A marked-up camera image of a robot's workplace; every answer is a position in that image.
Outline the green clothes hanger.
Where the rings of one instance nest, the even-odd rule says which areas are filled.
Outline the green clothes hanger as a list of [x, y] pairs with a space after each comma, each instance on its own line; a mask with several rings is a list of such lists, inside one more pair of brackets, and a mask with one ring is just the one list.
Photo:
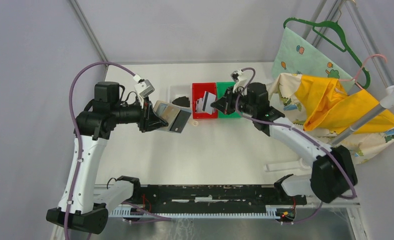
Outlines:
[[[309, 21], [309, 20], [296, 18], [296, 17], [290, 17], [290, 18], [287, 18], [283, 22], [283, 28], [286, 28], [288, 22], [298, 22], [298, 23], [308, 25], [311, 27], [311, 30], [314, 33], [316, 33], [319, 37], [321, 37], [324, 40], [326, 40], [327, 42], [329, 42], [332, 46], [337, 48], [339, 51], [341, 51], [343, 53], [348, 52], [349, 55], [352, 57], [352, 59], [357, 63], [357, 65], [359, 67], [361, 67], [361, 70], [365, 75], [366, 83], [364, 85], [362, 85], [362, 87], [364, 89], [367, 89], [370, 86], [370, 84], [371, 84], [370, 72], [368, 70], [366, 70], [366, 68], [363, 66], [362, 61], [358, 58], [358, 56], [354, 53], [354, 51], [351, 49], [351, 47], [347, 43], [347, 38], [346, 38], [345, 32], [337, 22], [331, 21], [331, 20], [325, 20], [322, 22], [313, 22], [313, 21]], [[328, 37], [326, 37], [323, 33], [318, 31], [316, 28], [327, 28], [327, 29], [331, 29], [332, 31], [334, 31], [338, 35], [343, 48], [340, 47], [339, 45], [337, 45], [332, 40], [330, 40]]]

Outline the green plastic bin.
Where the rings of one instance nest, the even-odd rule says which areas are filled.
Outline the green plastic bin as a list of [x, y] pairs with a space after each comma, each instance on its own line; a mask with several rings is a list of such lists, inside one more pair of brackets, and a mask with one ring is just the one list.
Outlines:
[[[229, 87], [233, 87], [234, 82], [233, 81], [228, 81], [228, 82], [216, 82], [216, 88], [217, 88], [217, 98], [220, 99], [221, 97], [224, 96], [225, 91]], [[234, 112], [232, 114], [226, 115], [222, 113], [221, 111], [218, 111], [218, 118], [219, 119], [237, 119], [240, 118], [241, 116]]]

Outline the white plastic bin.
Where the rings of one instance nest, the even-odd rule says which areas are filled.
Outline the white plastic bin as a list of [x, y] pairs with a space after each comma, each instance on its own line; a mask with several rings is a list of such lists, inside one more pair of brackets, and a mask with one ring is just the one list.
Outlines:
[[183, 108], [177, 105], [172, 104], [172, 101], [178, 97], [182, 96], [187, 96], [190, 99], [190, 102], [192, 100], [192, 94], [191, 94], [191, 85], [186, 84], [186, 85], [173, 85], [169, 88], [168, 90], [168, 102], [171, 104], [171, 106], [178, 111], [185, 111], [189, 112], [192, 114], [192, 106], [190, 108]]

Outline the white cards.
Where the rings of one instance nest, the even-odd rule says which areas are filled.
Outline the white cards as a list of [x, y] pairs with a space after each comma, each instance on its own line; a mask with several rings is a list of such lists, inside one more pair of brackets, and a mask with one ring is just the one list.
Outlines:
[[196, 107], [195, 107], [195, 112], [196, 113], [202, 113], [203, 112], [203, 104], [204, 104], [204, 99], [199, 98], [196, 101]]

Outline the red plastic bin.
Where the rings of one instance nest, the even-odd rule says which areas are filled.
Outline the red plastic bin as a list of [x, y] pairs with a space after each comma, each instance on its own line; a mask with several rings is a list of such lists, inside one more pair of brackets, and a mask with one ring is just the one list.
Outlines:
[[196, 101], [199, 98], [204, 96], [204, 92], [211, 92], [216, 95], [217, 100], [217, 88], [215, 82], [203, 82], [203, 83], [193, 83], [191, 86], [191, 106], [192, 106], [192, 114], [195, 120], [202, 120], [202, 119], [217, 119], [218, 112], [214, 110], [213, 114], [207, 114], [205, 112], [195, 112]]

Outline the beige card holder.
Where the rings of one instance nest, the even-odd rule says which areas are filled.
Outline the beige card holder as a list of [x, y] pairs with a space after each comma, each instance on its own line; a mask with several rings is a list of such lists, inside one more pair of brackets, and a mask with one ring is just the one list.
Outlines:
[[160, 131], [180, 134], [186, 127], [197, 127], [199, 124], [197, 120], [192, 118], [192, 110], [188, 107], [158, 100], [154, 106], [154, 111], [168, 123], [168, 126], [160, 128]]

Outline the black cards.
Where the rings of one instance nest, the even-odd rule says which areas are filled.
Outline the black cards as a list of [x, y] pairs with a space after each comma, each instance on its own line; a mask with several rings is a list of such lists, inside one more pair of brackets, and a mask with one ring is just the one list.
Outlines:
[[185, 107], [185, 108], [190, 108], [191, 107], [190, 99], [187, 96], [181, 96], [181, 97], [178, 97], [178, 98], [174, 99], [172, 101], [172, 104], [176, 105], [176, 106], [180, 106], [182, 108], [183, 107]]

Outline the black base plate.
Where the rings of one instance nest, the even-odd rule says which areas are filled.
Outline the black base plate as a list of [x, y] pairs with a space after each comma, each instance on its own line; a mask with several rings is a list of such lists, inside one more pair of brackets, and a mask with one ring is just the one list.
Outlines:
[[306, 197], [285, 196], [272, 184], [142, 185], [127, 201], [154, 214], [261, 214], [267, 206], [307, 204]]

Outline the metal rack pole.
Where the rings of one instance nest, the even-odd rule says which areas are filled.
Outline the metal rack pole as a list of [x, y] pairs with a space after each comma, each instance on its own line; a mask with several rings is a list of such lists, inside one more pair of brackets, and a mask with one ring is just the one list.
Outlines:
[[394, 85], [388, 87], [386, 89], [386, 92], [387, 92], [387, 96], [384, 97], [382, 100], [380, 100], [379, 103], [374, 108], [372, 108], [370, 111], [368, 111], [364, 116], [362, 116], [355, 123], [351, 124], [342, 133], [340, 133], [339, 135], [334, 137], [331, 141], [329, 141], [329, 144], [332, 146], [338, 145], [340, 142], [345, 140], [351, 134], [355, 133], [362, 126], [364, 126], [369, 121], [371, 121], [373, 118], [375, 118], [376, 116], [378, 116], [379, 114], [381, 114], [385, 110], [394, 107]]

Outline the yellow cloth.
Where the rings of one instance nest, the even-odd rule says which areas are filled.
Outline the yellow cloth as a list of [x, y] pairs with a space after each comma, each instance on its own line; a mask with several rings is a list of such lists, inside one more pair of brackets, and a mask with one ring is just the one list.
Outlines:
[[301, 76], [295, 96], [306, 110], [305, 131], [340, 134], [379, 104], [365, 89], [348, 95], [338, 79], [310, 75]]

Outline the dinosaur print cloth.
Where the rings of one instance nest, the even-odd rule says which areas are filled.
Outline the dinosaur print cloth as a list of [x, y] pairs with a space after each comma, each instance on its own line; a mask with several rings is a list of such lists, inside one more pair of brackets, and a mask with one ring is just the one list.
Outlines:
[[[304, 130], [306, 110], [295, 96], [303, 74], [282, 73], [268, 85], [269, 98], [279, 100], [274, 106], [298, 128]], [[329, 142], [339, 135], [325, 128], [306, 131], [322, 142]], [[351, 153], [354, 164], [362, 164], [379, 154], [394, 142], [394, 114], [385, 110], [355, 133], [341, 142]]]

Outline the white card with stripe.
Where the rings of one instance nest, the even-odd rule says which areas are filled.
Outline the white card with stripe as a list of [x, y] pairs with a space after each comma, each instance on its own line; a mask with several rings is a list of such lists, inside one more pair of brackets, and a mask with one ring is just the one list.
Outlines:
[[214, 112], [214, 108], [211, 107], [211, 104], [216, 100], [216, 95], [209, 92], [209, 91], [205, 91], [204, 92], [204, 96], [201, 98], [200, 100], [200, 107], [199, 110], [212, 115]]

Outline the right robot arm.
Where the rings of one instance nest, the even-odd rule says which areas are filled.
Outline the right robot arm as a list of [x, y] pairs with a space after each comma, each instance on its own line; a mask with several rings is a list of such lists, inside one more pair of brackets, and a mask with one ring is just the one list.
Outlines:
[[273, 196], [280, 204], [294, 196], [314, 195], [325, 203], [337, 198], [354, 199], [358, 183], [350, 151], [344, 146], [333, 147], [297, 128], [285, 115], [270, 105], [264, 84], [228, 87], [224, 95], [210, 104], [225, 115], [238, 113], [252, 121], [254, 127], [274, 138], [293, 152], [311, 169], [310, 174], [289, 174], [275, 182]]

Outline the green patterned cloth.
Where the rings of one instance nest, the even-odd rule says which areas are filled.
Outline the green patterned cloth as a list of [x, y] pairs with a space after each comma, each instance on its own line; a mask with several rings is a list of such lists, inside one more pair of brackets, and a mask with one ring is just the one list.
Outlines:
[[340, 79], [346, 91], [354, 85], [347, 72], [288, 27], [283, 32], [271, 73], [274, 79], [281, 73]]

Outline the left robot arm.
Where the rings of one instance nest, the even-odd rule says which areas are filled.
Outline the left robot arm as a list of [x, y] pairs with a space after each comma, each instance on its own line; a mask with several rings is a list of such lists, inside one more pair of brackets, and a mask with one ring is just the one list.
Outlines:
[[74, 154], [65, 191], [58, 206], [49, 209], [46, 220], [63, 227], [89, 234], [100, 234], [109, 214], [127, 200], [141, 200], [142, 190], [136, 177], [120, 176], [112, 187], [98, 196], [94, 186], [102, 154], [111, 132], [117, 125], [137, 124], [142, 133], [168, 125], [153, 110], [149, 95], [154, 87], [147, 80], [135, 85], [135, 102], [122, 100], [125, 88], [117, 82], [99, 82], [94, 98], [74, 117]]

